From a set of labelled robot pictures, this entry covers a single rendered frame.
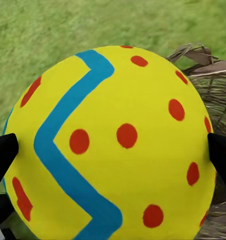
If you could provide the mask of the wicker basket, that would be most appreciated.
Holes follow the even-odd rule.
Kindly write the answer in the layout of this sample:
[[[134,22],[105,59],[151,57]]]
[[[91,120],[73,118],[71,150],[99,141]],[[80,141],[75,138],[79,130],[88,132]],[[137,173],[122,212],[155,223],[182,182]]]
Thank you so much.
[[[181,70],[193,84],[202,81],[209,81],[197,91],[212,116],[218,119],[212,123],[215,134],[226,137],[226,59],[218,60],[219,57],[211,55],[211,49],[205,46],[199,49],[191,49],[195,45],[202,45],[201,42],[188,43],[179,46],[170,56],[165,59],[173,64],[181,56],[186,56],[198,64],[188,69]],[[216,82],[214,84],[214,82]],[[222,108],[218,111],[212,110],[215,107]],[[225,120],[222,122],[222,120]],[[209,211],[199,232],[194,240],[226,240],[226,185],[223,190],[214,194]]]

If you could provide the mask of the easter egg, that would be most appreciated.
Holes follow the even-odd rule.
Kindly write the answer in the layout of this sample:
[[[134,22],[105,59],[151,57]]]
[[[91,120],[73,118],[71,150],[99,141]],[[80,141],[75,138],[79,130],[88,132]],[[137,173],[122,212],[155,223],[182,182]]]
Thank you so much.
[[[218,173],[215,119],[171,61],[132,46],[70,56],[22,94],[2,178],[40,240],[194,240]]]

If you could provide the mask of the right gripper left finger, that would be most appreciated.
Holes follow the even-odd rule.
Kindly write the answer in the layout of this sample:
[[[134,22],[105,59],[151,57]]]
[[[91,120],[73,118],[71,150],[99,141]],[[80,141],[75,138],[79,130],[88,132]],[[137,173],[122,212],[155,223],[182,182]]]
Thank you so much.
[[[17,138],[14,133],[0,136],[0,182],[18,153]]]

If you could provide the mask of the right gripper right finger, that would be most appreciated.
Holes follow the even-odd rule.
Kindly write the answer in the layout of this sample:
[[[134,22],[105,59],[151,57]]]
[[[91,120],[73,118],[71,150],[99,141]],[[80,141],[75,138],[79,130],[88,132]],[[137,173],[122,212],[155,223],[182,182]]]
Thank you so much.
[[[217,170],[218,176],[226,185],[226,136],[209,133],[210,160]]]

